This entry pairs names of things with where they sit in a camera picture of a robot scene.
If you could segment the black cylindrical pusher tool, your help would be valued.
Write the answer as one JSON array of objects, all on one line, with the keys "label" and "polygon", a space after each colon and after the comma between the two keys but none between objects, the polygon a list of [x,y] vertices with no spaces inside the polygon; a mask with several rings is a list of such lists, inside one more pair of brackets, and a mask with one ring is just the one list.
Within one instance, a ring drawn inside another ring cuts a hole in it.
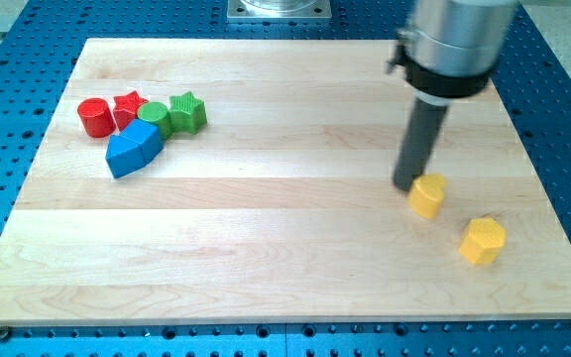
[{"label": "black cylindrical pusher tool", "polygon": [[448,100],[415,98],[393,174],[398,189],[410,191],[423,175],[448,107]]}]

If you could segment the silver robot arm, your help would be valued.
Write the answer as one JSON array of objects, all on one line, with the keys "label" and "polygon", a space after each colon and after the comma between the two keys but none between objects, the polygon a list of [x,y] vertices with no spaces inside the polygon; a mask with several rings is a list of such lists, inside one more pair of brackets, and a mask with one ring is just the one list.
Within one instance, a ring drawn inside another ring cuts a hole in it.
[{"label": "silver robot arm", "polygon": [[516,0],[417,0],[388,72],[404,68],[415,100],[393,174],[409,191],[429,161],[451,102],[481,92],[497,67]]}]

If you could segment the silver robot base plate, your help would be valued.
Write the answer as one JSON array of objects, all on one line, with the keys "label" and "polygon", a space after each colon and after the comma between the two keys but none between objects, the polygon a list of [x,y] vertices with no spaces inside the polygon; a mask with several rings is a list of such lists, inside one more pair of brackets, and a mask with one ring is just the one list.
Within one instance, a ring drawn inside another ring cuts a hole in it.
[{"label": "silver robot base plate", "polygon": [[332,17],[330,0],[228,0],[229,20],[287,20]]}]

